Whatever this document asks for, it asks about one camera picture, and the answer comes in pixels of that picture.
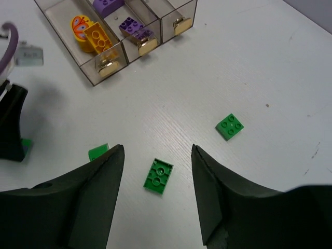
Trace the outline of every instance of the purple block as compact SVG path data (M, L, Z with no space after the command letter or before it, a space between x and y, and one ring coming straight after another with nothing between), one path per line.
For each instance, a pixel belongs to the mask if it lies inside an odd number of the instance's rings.
M134 19L132 19L130 17L128 17L119 26L119 29L122 32L125 32L128 35L132 35L132 36L134 36L135 38L137 38L139 40L142 40L144 38L149 38L149 37L153 36L153 34L154 34L150 29L148 29L147 27L144 27L143 24L141 24L138 21L135 21Z
M125 5L125 0L94 0L92 5L100 16L105 18L121 6Z

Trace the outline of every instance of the white surface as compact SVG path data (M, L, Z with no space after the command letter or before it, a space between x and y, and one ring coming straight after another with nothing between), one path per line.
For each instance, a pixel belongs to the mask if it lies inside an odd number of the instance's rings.
M0 190L123 144L107 248L203 248L193 143L269 188L332 182L332 36L281 0L200 0L193 29L94 88L32 0L2 0L0 20L45 56L44 67L11 74L29 89L21 131L34 147L23 163L0 162ZM245 128L225 142L214 127L230 113ZM155 157L174 164L162 197L142 187Z

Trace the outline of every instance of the acrylic organizer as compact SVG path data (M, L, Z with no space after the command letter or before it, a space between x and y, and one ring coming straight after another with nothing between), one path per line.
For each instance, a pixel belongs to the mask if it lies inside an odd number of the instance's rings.
M197 0L145 0L145 3L161 19L163 43L193 26Z
M121 37L128 62L161 44L161 22L142 0L87 0L114 33Z
M35 2L94 86L128 65L120 39L88 1Z

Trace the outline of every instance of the green block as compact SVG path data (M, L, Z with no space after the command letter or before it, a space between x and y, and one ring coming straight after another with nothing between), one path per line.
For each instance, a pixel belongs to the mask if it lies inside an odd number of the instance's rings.
M32 141L30 139L21 139L21 144L23 146L24 154L26 155L29 152Z
M162 194L166 188L172 169L173 165L155 158L145 180L144 187Z
M217 131L224 137L226 141L234 137L244 126L231 113L227 118L217 124Z
M97 157L101 156L104 154L106 151L109 150L108 144L103 144L99 147L96 147L94 149L89 150L89 159L90 162L96 159Z

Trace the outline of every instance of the orange toy figure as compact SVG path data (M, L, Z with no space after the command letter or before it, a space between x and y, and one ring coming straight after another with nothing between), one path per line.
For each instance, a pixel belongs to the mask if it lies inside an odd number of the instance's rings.
M93 25L93 21L84 15L75 16L71 21L71 27L75 39L77 40L81 49L86 53L94 52L94 47L90 44L85 34L83 33L83 31L91 25Z

